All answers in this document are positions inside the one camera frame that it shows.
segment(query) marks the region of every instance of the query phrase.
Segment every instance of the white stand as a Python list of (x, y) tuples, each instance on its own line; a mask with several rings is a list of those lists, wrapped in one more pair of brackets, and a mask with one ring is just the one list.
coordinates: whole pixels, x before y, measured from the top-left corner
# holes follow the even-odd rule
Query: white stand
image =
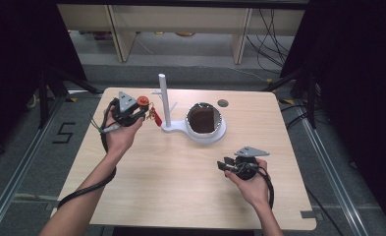
[(186, 121), (186, 119), (179, 121), (171, 121), (168, 105), (166, 78), (164, 74), (159, 74), (159, 85), (161, 87), (161, 92), (154, 92), (154, 94), (162, 94), (162, 103), (164, 106), (165, 113), (165, 121), (163, 121), (161, 125), (162, 131), (164, 131), (165, 133), (183, 132), (190, 139), (202, 145), (213, 144), (219, 141), (224, 136), (227, 130), (227, 125), (223, 118), (221, 118), (221, 124), (218, 129), (211, 134), (198, 134), (190, 131), (190, 129), (188, 129), (187, 127), (188, 122)]

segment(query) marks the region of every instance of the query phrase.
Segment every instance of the black cable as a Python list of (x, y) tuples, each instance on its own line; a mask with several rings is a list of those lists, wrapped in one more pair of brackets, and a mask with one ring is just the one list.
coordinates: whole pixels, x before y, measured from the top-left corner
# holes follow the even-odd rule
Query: black cable
[(260, 42), (261, 44), (263, 44), (263, 46), (264, 46), (266, 49), (278, 53), (277, 50), (272, 49), (272, 48), (268, 47), (266, 44), (264, 44), (264, 43), (265, 43), (265, 40), (266, 40), (266, 38), (267, 38), (267, 36), (268, 36), (268, 33), (265, 35), (265, 37), (263, 38), (263, 40), (260, 40), (259, 35), (257, 35), (256, 37), (257, 37), (257, 40), (259, 40), (259, 42)]
[(275, 16), (275, 12), (273, 9), (271, 9), (271, 22), (268, 26), (268, 24), (266, 23), (264, 17), (263, 17), (263, 14), (262, 14), (262, 11), (259, 9), (259, 14), (260, 14), (260, 17), (261, 19), (263, 20), (263, 23), (265, 24), (265, 27), (266, 27), (266, 31), (267, 31), (267, 35), (270, 36), (270, 38), (272, 39), (273, 43), (275, 44), (276, 46), (276, 49), (277, 50), (274, 50), (274, 49), (271, 49), (272, 51), (275, 51), (278, 53), (279, 57), (281, 58), (281, 61), (282, 63), (285, 62), (285, 58), (284, 58), (284, 53), (281, 52), (281, 50), (279, 49), (279, 46), (281, 46), (284, 50), (286, 50), (288, 52), (288, 50), (278, 41), (278, 39), (276, 38), (276, 32), (275, 32), (275, 24), (274, 24), (274, 16)]
[(260, 45), (259, 47), (257, 47), (256, 45), (253, 44), (253, 42), (250, 40), (250, 38), (247, 36), (247, 39), (248, 39), (248, 42), (251, 44), (251, 46), (253, 47), (253, 49), (260, 55), (266, 57), (266, 59), (268, 59), (269, 61), (275, 63), (277, 66), (279, 67), (282, 67), (282, 63), (278, 62), (277, 60), (275, 60), (273, 57), (269, 56), (268, 54), (266, 54), (265, 52), (263, 52), (262, 50), (260, 50), (260, 47), (262, 45)]
[(306, 107), (306, 105), (292, 105), (281, 109), (281, 112), (286, 111), (291, 108), (297, 108), (297, 107)]
[[(107, 106), (107, 109), (104, 112), (103, 122), (101, 123), (100, 129), (104, 130), (106, 128), (107, 117), (108, 117), (108, 114), (110, 112), (110, 109), (111, 109), (112, 105), (116, 105), (117, 101), (118, 101), (117, 98), (115, 98)], [(107, 141), (106, 141), (106, 134), (100, 133), (100, 138), (101, 138), (101, 142), (103, 143), (103, 147), (104, 147), (104, 149), (107, 152), (108, 151), (108, 146), (107, 146)], [(87, 194), (89, 192), (98, 190), (99, 188), (101, 188), (101, 187), (105, 186), (106, 184), (110, 183), (110, 181), (113, 180), (115, 175), (116, 175), (116, 167), (113, 169), (112, 173), (105, 180), (100, 181), (99, 183), (94, 184), (92, 186), (89, 186), (87, 188), (75, 191), (72, 194), (70, 194), (67, 197), (65, 197), (64, 199), (62, 199), (61, 202), (58, 204), (57, 208), (59, 209), (62, 205), (64, 205), (68, 201), (70, 201), (70, 200), (72, 200), (72, 199), (74, 199), (74, 198), (76, 198), (78, 196), (81, 196), (81, 195)]]
[(78, 190), (78, 191), (75, 191), (73, 192), (72, 194), (68, 195), (67, 197), (65, 197), (63, 200), (61, 200), (61, 202), (58, 204), (58, 209), (64, 205), (65, 203), (67, 203), (68, 201), (78, 197), (78, 196), (81, 196), (81, 195), (84, 195), (86, 193), (89, 193), (89, 192), (92, 192), (94, 190), (97, 190), (103, 186), (105, 186), (106, 184), (110, 183), (110, 181), (112, 181), (112, 179), (115, 177), (116, 175), (116, 167), (113, 169), (112, 173), (103, 181), (95, 184), (95, 185), (92, 185), (90, 187), (87, 187), (87, 188), (84, 188), (84, 189), (81, 189), (81, 190)]
[(330, 219), (331, 223), (334, 225), (334, 227), (336, 228), (336, 230), (339, 233), (339, 235), (343, 236), (342, 230), (340, 230), (339, 226), (337, 226), (336, 222), (333, 220), (333, 218), (330, 216), (330, 214), (327, 212), (327, 210), (325, 210), (324, 206), (320, 203), (318, 198), (312, 193), (312, 191), (306, 185), (304, 185), (304, 186), (305, 186), (306, 191), (317, 202), (318, 206), (321, 208), (321, 210), (324, 212), (324, 214), (328, 217), (328, 219)]
[(287, 130), (289, 130), (291, 127), (293, 127), (298, 122), (302, 121), (303, 118), (306, 118), (307, 114), (308, 113), (305, 112), (305, 113), (299, 115), (298, 117), (296, 117), (295, 119), (293, 119), (292, 121), (290, 121), (289, 123), (287, 123), (286, 124)]
[(259, 61), (259, 53), (257, 52), (257, 54), (256, 54), (256, 60), (257, 60), (257, 64), (259, 65), (259, 67), (262, 69), (262, 70), (264, 70), (264, 71), (267, 71), (267, 72), (270, 72), (270, 73), (274, 73), (274, 74), (277, 74), (277, 75), (279, 75), (280, 73), (279, 72), (275, 72), (275, 71), (271, 71), (271, 70), (268, 70), (268, 69), (266, 69), (266, 68), (264, 68), (261, 64), (260, 64), (260, 61)]
[(253, 168), (253, 167), (251, 167), (250, 169), (256, 171), (256, 173), (258, 173), (260, 176), (262, 176), (263, 180), (265, 180), (266, 185), (268, 186), (268, 189), (269, 189), (269, 206), (271, 208), (273, 208), (273, 202), (274, 202), (274, 199), (275, 199), (275, 192), (274, 192), (274, 189), (273, 189), (272, 182), (270, 180), (270, 176), (269, 176), (268, 172), (262, 166), (258, 166), (258, 167), (260, 169), (262, 169), (263, 171), (265, 171), (266, 174), (263, 174), (258, 169)]

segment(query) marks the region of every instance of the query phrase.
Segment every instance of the hand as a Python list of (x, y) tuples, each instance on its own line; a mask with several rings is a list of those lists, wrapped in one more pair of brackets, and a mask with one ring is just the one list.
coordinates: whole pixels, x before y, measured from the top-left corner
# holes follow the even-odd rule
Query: hand
[[(106, 127), (115, 123), (116, 121), (112, 117), (112, 111), (115, 106), (110, 108), (109, 114), (107, 115)], [(129, 127), (120, 127), (119, 129), (109, 132), (106, 134), (108, 154), (117, 158), (122, 158), (123, 154), (132, 146), (135, 140), (135, 134), (143, 123), (143, 118), (137, 119), (135, 124)]]
[[(258, 166), (263, 167), (267, 171), (267, 163), (265, 160), (257, 158), (256, 162)], [(256, 173), (253, 178), (245, 181), (228, 170), (225, 171), (225, 174), (227, 178), (238, 186), (242, 196), (250, 205), (253, 207), (269, 206), (269, 189), (262, 176)]]

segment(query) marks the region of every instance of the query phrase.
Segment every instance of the cable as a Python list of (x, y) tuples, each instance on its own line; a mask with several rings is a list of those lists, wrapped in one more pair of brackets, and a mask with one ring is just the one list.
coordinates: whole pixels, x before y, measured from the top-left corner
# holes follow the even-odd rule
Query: cable
[(297, 107), (306, 107), (306, 105), (292, 105), (281, 109), (281, 112), (286, 111), (291, 108), (297, 108)]
[[(266, 36), (263, 38), (263, 40), (260, 40), (259, 35), (257, 35), (256, 38), (259, 40), (260, 43), (264, 43), (264, 41), (265, 41), (265, 39), (266, 39)], [(268, 47), (266, 44), (263, 44), (263, 46), (264, 46), (266, 49), (268, 49), (269, 51), (278, 52), (277, 50)]]
[(275, 47), (276, 47), (276, 50), (272, 49), (272, 48), (269, 48), (265, 45), (266, 48), (269, 48), (270, 50), (274, 51), (274, 52), (277, 52), (279, 57), (281, 58), (281, 61), (282, 63), (285, 62), (285, 58), (284, 58), (284, 55), (287, 56), (286, 54), (282, 53), (281, 50), (279, 49), (279, 46), (282, 47), (285, 51), (288, 52), (288, 49), (286, 49), (279, 41), (278, 39), (276, 38), (276, 31), (275, 31), (275, 24), (274, 24), (274, 16), (275, 16), (275, 11), (274, 9), (271, 9), (271, 22), (268, 26), (268, 24), (266, 23), (264, 17), (263, 17), (263, 14), (262, 14), (262, 11), (259, 9), (259, 14), (260, 14), (260, 17), (261, 19), (263, 20), (263, 23), (265, 24), (265, 27), (266, 27), (266, 31), (267, 31), (267, 34), (265, 36), (265, 38), (263, 39), (263, 42), (265, 41), (267, 35), (270, 36), (270, 38), (272, 39), (273, 43), (275, 44)]
[(255, 169), (255, 168), (252, 168), (252, 167), (250, 169), (256, 171), (256, 173), (258, 173), (260, 176), (262, 176), (262, 178), (265, 180), (266, 185), (268, 186), (268, 189), (269, 189), (269, 206), (271, 208), (273, 208), (273, 202), (274, 202), (274, 199), (275, 199), (275, 192), (274, 192), (274, 189), (273, 189), (272, 182), (270, 180), (270, 176), (269, 176), (268, 172), (262, 166), (258, 166), (258, 167), (259, 167), (259, 169), (262, 169), (263, 171), (265, 171), (266, 174), (263, 174), (258, 169)]
[(244, 170), (244, 168), (247, 165), (248, 165), (248, 163), (246, 163), (246, 162), (240, 163), (240, 164), (236, 165), (235, 167), (231, 168), (230, 171), (232, 173), (239, 174)]
[(65, 197), (63, 200), (61, 200), (61, 202), (58, 204), (57, 208), (59, 209), (62, 205), (66, 204), (68, 201), (78, 197), (78, 196), (81, 196), (81, 195), (84, 195), (84, 194), (87, 194), (89, 192), (92, 192), (94, 190), (98, 190), (99, 188), (105, 186), (106, 184), (110, 183), (110, 181), (113, 180), (113, 178), (115, 177), (116, 175), (116, 167), (113, 169), (112, 173), (103, 181), (100, 181), (99, 183), (95, 184), (95, 185), (92, 185), (90, 187), (87, 187), (87, 188), (84, 188), (84, 189), (81, 189), (81, 190), (78, 190), (78, 191), (75, 191), (73, 192), (72, 194), (68, 195), (67, 197)]
[(258, 79), (260, 79), (260, 80), (262, 80), (262, 81), (268, 82), (267, 80), (262, 79), (261, 77), (259, 77), (258, 75), (254, 74), (254, 73), (240, 71), (240, 70), (235, 69), (235, 68), (232, 68), (232, 67), (225, 67), (225, 68), (230, 69), (230, 70), (233, 70), (233, 71), (237, 71), (237, 72), (239, 72), (239, 73), (243, 73), (243, 74), (246, 74), (246, 75), (254, 76), (254, 77), (256, 77), (256, 78), (258, 78)]
[(273, 59), (271, 56), (267, 55), (266, 53), (262, 52), (260, 50), (260, 47), (256, 47), (253, 42), (250, 40), (250, 38), (248, 38), (247, 36), (247, 39), (248, 39), (248, 42), (250, 43), (250, 45), (253, 47), (253, 49), (256, 51), (256, 60), (257, 60), (257, 64), (259, 65), (259, 67), (264, 70), (264, 71), (267, 71), (267, 72), (271, 72), (271, 73), (274, 73), (274, 74), (279, 74), (278, 72), (275, 72), (275, 71), (271, 71), (271, 70), (268, 70), (266, 68), (264, 68), (261, 64), (260, 64), (260, 61), (259, 61), (259, 55), (262, 55), (264, 56), (266, 59), (270, 60), (271, 62), (275, 63), (277, 66), (279, 67), (282, 67), (282, 64), (280, 64), (278, 61), (276, 61), (275, 59)]
[(291, 129), (294, 125), (296, 125), (298, 122), (302, 121), (302, 119), (306, 118), (307, 112), (303, 113), (302, 115), (299, 115), (294, 120), (290, 121), (288, 124), (286, 124), (287, 130)]
[(327, 210), (325, 210), (324, 206), (320, 203), (318, 198), (312, 193), (312, 191), (306, 185), (304, 185), (304, 186), (305, 186), (306, 191), (317, 202), (318, 206), (321, 208), (321, 210), (324, 212), (324, 214), (327, 216), (327, 218), (330, 219), (331, 223), (336, 228), (336, 230), (339, 233), (339, 235), (343, 236), (343, 232), (340, 230), (339, 226), (337, 226), (336, 222), (333, 220), (333, 218), (330, 216), (330, 214), (327, 212)]

